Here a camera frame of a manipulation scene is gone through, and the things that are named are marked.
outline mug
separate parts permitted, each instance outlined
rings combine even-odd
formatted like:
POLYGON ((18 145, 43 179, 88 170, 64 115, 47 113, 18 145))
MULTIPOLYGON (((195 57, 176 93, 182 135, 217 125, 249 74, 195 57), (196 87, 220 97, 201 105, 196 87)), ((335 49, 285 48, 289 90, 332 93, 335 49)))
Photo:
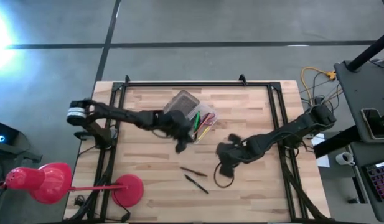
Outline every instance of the mug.
POLYGON ((350 165, 350 166, 354 166, 355 165, 354 156, 351 153, 349 153, 349 152, 343 152, 343 153, 338 154, 335 157, 335 160, 340 165, 350 165))

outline green marker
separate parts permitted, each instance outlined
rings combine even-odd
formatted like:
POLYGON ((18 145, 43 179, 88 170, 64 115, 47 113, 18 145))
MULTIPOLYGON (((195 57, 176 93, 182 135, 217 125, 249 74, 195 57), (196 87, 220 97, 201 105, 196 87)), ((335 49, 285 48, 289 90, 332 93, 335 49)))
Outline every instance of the green marker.
POLYGON ((197 125, 200 123, 200 111, 197 112, 196 120, 194 121, 194 131, 197 129, 197 125))

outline gray floor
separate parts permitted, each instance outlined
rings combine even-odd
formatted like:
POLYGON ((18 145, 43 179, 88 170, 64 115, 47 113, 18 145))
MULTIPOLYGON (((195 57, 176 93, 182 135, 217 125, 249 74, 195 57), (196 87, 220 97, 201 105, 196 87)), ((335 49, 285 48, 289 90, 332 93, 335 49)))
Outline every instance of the gray floor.
MULTIPOLYGON (((115 0, 0 0, 11 44, 105 42, 115 0)), ((208 41, 375 40, 384 34, 380 0, 123 0, 113 43, 208 41)), ((298 80, 302 67, 332 70, 367 46, 111 49, 103 80, 298 80)), ((74 165, 80 142, 66 123, 71 100, 91 95, 101 49, 7 50, 0 59, 0 122, 23 131, 41 164, 74 165)), ((378 58, 384 57, 384 51, 378 58)), ((315 72, 307 72, 309 86, 315 72)), ((317 83, 326 81, 319 77, 317 83)), ((326 95, 337 81, 317 88, 326 95)), ((343 96, 332 130, 353 124, 343 96)), ((351 181, 324 180, 333 218, 375 223, 366 205, 348 205, 351 181)), ((24 192, 7 191, 0 223, 58 221, 65 200, 41 205, 24 192)))

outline wooden table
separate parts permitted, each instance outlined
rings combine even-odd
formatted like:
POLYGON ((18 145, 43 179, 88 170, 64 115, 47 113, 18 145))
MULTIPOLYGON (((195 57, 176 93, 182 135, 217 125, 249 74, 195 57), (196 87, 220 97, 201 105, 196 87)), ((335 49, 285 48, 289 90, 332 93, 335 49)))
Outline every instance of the wooden table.
MULTIPOLYGON (((93 99, 108 103, 112 83, 96 83, 93 99)), ((297 83, 281 81, 281 85, 288 119, 291 121, 303 113, 297 83)), ((130 222, 289 221, 277 146, 273 146, 261 159, 251 164, 241 164, 229 188, 221 189, 213 181, 213 171, 218 164, 215 150, 219 142, 225 141, 230 133, 248 137, 273 130, 267 89, 229 86, 128 87, 124 107, 131 110, 161 109, 183 89, 214 108, 219 116, 214 127, 198 145, 188 145, 184 152, 176 154, 172 140, 157 138, 152 132, 138 129, 133 124, 121 123, 113 181, 123 174, 135 174, 143 180, 145 188, 142 200, 129 209, 130 222), (210 194, 205 194, 186 180, 185 172, 179 166, 206 173, 206 178, 189 175, 210 194)), ((83 142, 80 151, 93 144, 93 141, 83 142)), ((74 186, 93 185, 98 155, 98 150, 91 150, 78 158, 74 186)), ((304 190, 319 210, 329 216, 315 155, 300 148, 297 162, 304 190)), ((228 179, 219 177, 218 181, 225 184, 228 179)), ((77 195, 86 198, 89 193, 70 193, 64 218, 71 217, 78 210, 73 205, 74 198, 77 195)), ((295 192, 293 199, 298 211, 295 192)), ((124 210, 109 199, 106 217, 119 219, 122 215, 124 210)))

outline smartphone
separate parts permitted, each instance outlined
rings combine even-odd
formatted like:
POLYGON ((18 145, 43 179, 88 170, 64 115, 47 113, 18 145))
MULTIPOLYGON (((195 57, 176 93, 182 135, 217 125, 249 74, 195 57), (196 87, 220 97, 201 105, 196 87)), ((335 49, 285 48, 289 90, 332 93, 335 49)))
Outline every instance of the smartphone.
POLYGON ((363 120, 373 139, 384 139, 384 124, 378 110, 374 108, 361 109, 363 120))

